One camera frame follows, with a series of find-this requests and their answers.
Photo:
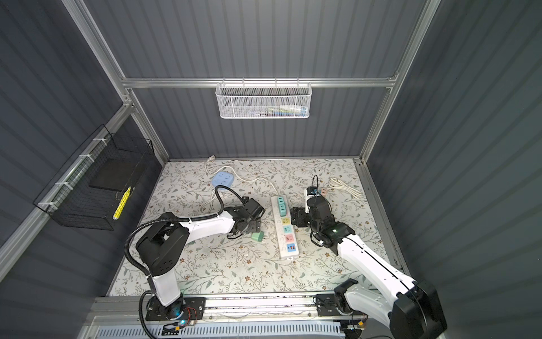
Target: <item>patterned table surface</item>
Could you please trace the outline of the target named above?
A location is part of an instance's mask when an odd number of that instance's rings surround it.
[[[319,177],[320,187],[327,186],[331,177],[337,177],[363,191],[352,159],[210,162],[209,172],[213,173],[223,165],[231,165],[246,179],[263,176],[271,180],[279,194],[288,196],[291,207],[304,206],[302,192],[310,186],[314,174]],[[218,210],[215,199],[212,209],[207,204],[203,213],[200,212],[202,204],[211,197],[211,179],[212,176],[205,173],[205,162],[168,163],[143,221],[155,219],[167,211],[177,216],[196,216]],[[281,260],[269,198],[275,195],[273,188],[263,180],[246,183],[237,178],[232,188],[265,207],[261,226],[265,234],[263,241],[256,242],[250,235],[228,240],[221,234],[186,244],[175,267],[177,282],[184,294],[322,291],[332,290],[348,278],[370,284],[352,265],[329,249],[312,244],[307,228],[295,229],[300,256],[295,260]],[[224,195],[226,206],[238,204],[232,194]],[[347,192],[331,190],[327,198],[337,221],[352,227],[369,247],[388,261],[365,196],[353,200]],[[131,253],[138,261],[134,246],[143,233],[139,232],[132,242]],[[148,289],[144,275],[124,259],[109,295],[135,296]]]

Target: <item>gray wall panel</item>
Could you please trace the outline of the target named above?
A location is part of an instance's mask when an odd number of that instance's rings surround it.
[[[452,339],[539,334],[540,303],[518,296],[542,287],[541,15],[537,1],[444,1],[369,159]]]
[[[354,156],[384,88],[316,88],[308,119],[222,119],[214,89],[135,89],[171,158]]]
[[[128,77],[363,78],[394,74],[423,1],[87,5]]]
[[[2,243],[121,101],[59,1],[0,2]]]
[[[0,78],[3,245],[122,102],[61,1],[0,1]],[[132,118],[118,133],[141,137]],[[1,338],[77,335],[94,298],[107,292],[160,169],[157,160],[148,165],[114,231],[44,226],[0,283]]]
[[[141,137],[132,118],[117,133]],[[160,170],[156,159],[147,164],[113,231],[61,227],[52,220],[45,225],[0,284],[0,337],[76,336],[94,298],[107,293],[122,245],[138,223]],[[31,328],[25,325],[29,318],[35,324]]]

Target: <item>red wire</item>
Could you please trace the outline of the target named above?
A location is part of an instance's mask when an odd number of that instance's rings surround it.
[[[196,309],[195,308],[192,308],[192,307],[187,307],[189,310],[194,310],[194,315],[196,316],[196,319],[198,318],[198,313],[196,312]]]

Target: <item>yellow marker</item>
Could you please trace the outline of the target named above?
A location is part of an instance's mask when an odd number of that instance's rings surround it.
[[[128,187],[126,192],[124,192],[124,195],[122,196],[122,199],[119,202],[119,207],[117,207],[117,210],[115,211],[115,214],[113,214],[113,220],[117,220],[120,218],[120,214],[122,213],[122,209],[124,209],[124,205],[126,205],[126,201],[130,197],[130,192],[132,191],[131,187]]]

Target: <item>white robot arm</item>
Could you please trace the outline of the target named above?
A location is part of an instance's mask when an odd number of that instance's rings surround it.
[[[446,330],[446,319],[435,288],[392,267],[352,228],[337,222],[329,202],[318,194],[317,187],[307,188],[305,207],[292,208],[291,215],[293,225],[311,228],[315,245],[329,248],[350,262],[381,293],[349,279],[334,290],[333,304],[340,313],[364,312],[388,326],[396,339],[434,339]]]
[[[307,189],[305,208],[292,209],[292,224],[310,227],[311,240],[312,237],[316,239],[313,243],[329,248],[350,262],[381,293],[349,279],[335,288],[333,304],[337,310],[345,315],[354,310],[362,311],[388,326],[396,339],[434,339],[446,330],[435,289],[428,283],[416,282],[388,264],[348,225],[336,222],[328,202],[313,192],[315,187]],[[219,199],[221,210],[212,215],[179,219],[170,212],[165,213],[161,219],[153,221],[154,225],[137,242],[136,249],[146,265],[143,269],[148,269],[142,271],[148,274],[149,284],[168,319],[183,317],[184,300],[173,268],[184,245],[208,235],[239,234],[247,229],[248,223],[263,215],[264,208],[255,200],[238,198],[243,205],[228,208],[223,208]],[[130,262],[134,261],[131,256],[126,257]]]

